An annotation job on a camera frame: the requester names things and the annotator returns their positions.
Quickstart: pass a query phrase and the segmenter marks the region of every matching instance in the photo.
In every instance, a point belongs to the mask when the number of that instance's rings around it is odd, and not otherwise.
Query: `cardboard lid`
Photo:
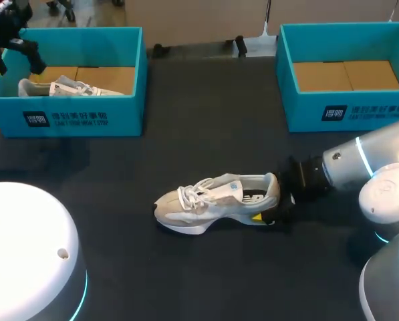
[[[135,83],[135,67],[79,67],[76,80],[101,89],[131,95]]]
[[[46,67],[45,71],[40,75],[31,74],[28,79],[31,82],[38,82],[41,84],[50,84],[56,81],[60,76],[64,75],[75,80],[78,67]]]
[[[399,90],[397,77],[388,61],[344,64],[354,90]]]
[[[352,91],[343,62],[297,62],[293,65],[302,92]]]

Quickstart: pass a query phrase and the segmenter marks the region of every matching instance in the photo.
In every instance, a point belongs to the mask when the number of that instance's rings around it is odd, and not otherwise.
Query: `white sneaker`
[[[279,185],[274,174],[224,174],[194,186],[179,187],[159,198],[153,209],[163,226],[196,235],[223,217],[247,225],[265,225],[255,217],[276,208],[278,202]]]
[[[50,84],[38,84],[28,79],[22,79],[18,83],[18,96],[123,96],[123,94],[89,86],[61,76]]]

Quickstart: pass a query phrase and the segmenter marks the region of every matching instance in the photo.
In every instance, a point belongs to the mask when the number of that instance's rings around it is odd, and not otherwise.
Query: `shoelace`
[[[84,87],[82,88],[81,86],[77,86],[76,89],[79,90],[79,94],[83,95],[85,94],[86,90],[89,90],[92,93],[92,96],[95,96],[97,94],[98,88],[97,87],[91,87],[90,85],[85,84],[84,82],[79,82]]]
[[[213,179],[203,179],[193,186],[180,186],[177,189],[177,193],[181,207],[185,211],[190,211],[192,209],[197,209],[198,206],[202,207],[205,204],[213,204],[213,198],[208,194],[208,187],[210,187],[213,182]]]

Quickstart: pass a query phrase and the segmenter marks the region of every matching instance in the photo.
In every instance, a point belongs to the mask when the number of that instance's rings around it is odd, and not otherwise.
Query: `shoe tongue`
[[[224,199],[234,197],[238,202],[242,202],[244,192],[241,181],[233,181],[215,189],[211,189],[208,194],[214,199]]]

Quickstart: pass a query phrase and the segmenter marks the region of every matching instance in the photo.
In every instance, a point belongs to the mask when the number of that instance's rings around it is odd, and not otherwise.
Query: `small hole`
[[[68,259],[68,252],[66,249],[59,249],[57,254],[62,259]]]

